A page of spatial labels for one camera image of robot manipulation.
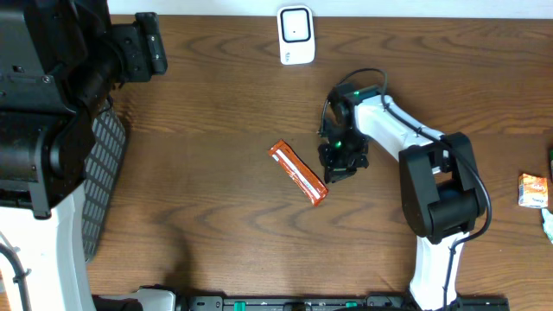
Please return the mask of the red Top chocolate bar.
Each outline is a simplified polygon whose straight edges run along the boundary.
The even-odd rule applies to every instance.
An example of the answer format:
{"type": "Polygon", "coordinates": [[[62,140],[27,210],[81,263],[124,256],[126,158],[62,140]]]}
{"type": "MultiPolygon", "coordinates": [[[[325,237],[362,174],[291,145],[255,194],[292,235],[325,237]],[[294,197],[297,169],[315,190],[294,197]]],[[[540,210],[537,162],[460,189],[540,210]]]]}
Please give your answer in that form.
{"type": "Polygon", "coordinates": [[[268,154],[303,191],[313,206],[319,206],[327,197],[328,189],[323,181],[301,160],[284,140],[279,140],[275,143],[269,149],[268,154]]]}

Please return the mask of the orange tissue pack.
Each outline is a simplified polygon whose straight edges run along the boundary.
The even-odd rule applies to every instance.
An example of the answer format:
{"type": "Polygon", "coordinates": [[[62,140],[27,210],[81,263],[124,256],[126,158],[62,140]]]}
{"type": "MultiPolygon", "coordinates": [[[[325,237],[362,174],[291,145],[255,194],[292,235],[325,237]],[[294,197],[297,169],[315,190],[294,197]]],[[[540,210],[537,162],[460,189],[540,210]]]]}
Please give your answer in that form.
{"type": "Polygon", "coordinates": [[[544,177],[521,174],[518,177],[518,204],[529,208],[546,208],[549,203],[548,182],[544,177]]]}

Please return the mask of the teal wet wipes pack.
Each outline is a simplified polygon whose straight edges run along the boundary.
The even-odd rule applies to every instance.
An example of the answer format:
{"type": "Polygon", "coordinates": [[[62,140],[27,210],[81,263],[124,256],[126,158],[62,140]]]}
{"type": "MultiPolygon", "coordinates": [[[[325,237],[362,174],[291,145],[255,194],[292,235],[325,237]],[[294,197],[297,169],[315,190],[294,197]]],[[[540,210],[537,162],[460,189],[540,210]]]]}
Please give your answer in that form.
{"type": "Polygon", "coordinates": [[[553,213],[547,208],[543,208],[541,214],[543,218],[543,231],[548,240],[553,244],[553,213]]]}

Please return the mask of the green lid jar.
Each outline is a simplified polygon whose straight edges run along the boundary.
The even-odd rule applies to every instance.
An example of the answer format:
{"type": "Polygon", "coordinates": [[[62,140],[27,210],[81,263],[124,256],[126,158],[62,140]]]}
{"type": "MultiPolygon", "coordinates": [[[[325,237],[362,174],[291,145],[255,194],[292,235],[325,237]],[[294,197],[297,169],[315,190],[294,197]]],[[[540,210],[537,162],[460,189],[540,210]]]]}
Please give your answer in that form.
{"type": "Polygon", "coordinates": [[[549,160],[549,163],[550,163],[550,178],[551,178],[551,181],[553,181],[553,149],[550,150],[549,155],[550,155],[550,160],[549,160]]]}

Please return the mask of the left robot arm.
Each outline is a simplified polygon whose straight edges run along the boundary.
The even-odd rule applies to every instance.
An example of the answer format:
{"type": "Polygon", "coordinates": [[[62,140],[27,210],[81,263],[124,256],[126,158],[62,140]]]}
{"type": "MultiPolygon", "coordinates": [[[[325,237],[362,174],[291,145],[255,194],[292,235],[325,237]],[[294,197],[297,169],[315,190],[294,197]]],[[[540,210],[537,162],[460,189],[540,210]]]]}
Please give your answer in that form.
{"type": "Polygon", "coordinates": [[[105,1],[1,4],[1,283],[12,310],[177,310],[175,291],[95,295],[99,237],[127,136],[111,92],[167,71],[154,12],[105,1]]]}

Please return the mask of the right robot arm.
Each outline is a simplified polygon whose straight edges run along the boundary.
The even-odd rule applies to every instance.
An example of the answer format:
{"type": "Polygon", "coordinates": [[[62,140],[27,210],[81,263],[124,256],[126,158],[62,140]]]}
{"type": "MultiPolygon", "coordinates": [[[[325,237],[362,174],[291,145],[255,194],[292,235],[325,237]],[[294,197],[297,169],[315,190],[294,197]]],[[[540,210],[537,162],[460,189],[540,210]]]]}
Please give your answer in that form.
{"type": "Polygon", "coordinates": [[[387,151],[399,165],[402,210],[416,234],[410,297],[420,310],[453,307],[460,252],[476,219],[491,207],[470,140],[418,122],[381,86],[339,84],[325,106],[334,117],[321,121],[324,181],[342,181],[367,168],[370,142],[387,151]]]}

